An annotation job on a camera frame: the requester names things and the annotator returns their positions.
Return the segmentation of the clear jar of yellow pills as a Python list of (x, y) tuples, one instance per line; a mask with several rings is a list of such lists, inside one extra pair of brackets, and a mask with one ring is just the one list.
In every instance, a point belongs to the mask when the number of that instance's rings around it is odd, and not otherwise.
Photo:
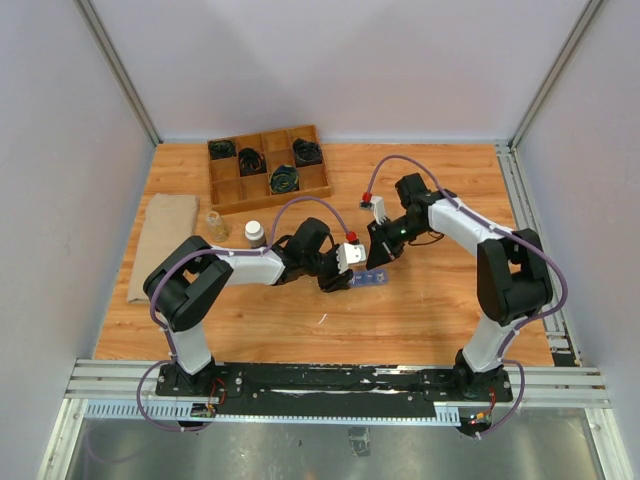
[(229, 228), (225, 219), (217, 211), (210, 211), (205, 217), (206, 227), (216, 244), (223, 243), (229, 238)]

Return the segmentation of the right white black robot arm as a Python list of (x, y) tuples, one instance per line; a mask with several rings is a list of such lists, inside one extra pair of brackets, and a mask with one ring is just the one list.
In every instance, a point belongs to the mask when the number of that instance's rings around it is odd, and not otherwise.
[(374, 217), (367, 225), (366, 268), (400, 258), (406, 244), (427, 233), (442, 234), (474, 256), (481, 317), (471, 340), (456, 354), (452, 381), (460, 397), (477, 399), (498, 380), (516, 323), (552, 300), (539, 236), (532, 229), (513, 231), (488, 220), (452, 192), (428, 189), (418, 174), (402, 177), (395, 189), (405, 209), (395, 220), (386, 214), (382, 197), (369, 191), (362, 195), (361, 207)]

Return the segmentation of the blue weekly pill organizer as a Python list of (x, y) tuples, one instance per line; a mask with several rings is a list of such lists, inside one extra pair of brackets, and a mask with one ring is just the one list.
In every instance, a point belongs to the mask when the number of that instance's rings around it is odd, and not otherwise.
[(374, 287), (386, 285), (389, 282), (389, 275), (385, 268), (357, 271), (349, 284), (351, 288)]

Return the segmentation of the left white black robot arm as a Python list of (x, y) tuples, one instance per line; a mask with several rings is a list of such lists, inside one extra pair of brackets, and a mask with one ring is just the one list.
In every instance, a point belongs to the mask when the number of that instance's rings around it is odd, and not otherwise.
[(221, 292), (230, 286), (279, 286), (302, 276), (317, 279), (321, 291), (350, 287), (354, 265), (366, 260), (358, 240), (334, 244), (328, 226), (306, 219), (292, 235), (272, 246), (223, 249), (200, 236), (183, 241), (144, 281), (151, 317), (164, 330), (171, 360), (161, 367), (161, 396), (208, 393), (221, 368), (207, 345), (202, 322)]

